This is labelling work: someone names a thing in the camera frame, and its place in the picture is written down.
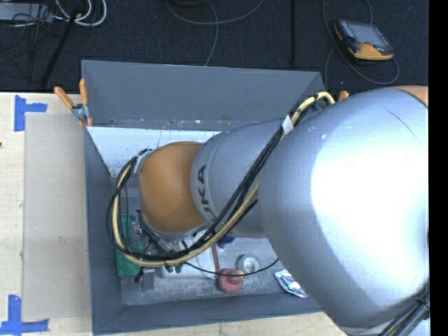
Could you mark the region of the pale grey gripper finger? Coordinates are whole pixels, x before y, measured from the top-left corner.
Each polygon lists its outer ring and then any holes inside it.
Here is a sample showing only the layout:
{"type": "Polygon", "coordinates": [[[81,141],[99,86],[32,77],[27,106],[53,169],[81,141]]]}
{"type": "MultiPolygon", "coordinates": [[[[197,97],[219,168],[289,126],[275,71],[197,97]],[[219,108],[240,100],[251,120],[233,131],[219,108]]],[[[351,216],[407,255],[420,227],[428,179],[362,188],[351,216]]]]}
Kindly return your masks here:
{"type": "Polygon", "coordinates": [[[141,271],[141,290],[151,291],[154,287],[155,270],[153,268],[143,268],[141,271]]]}

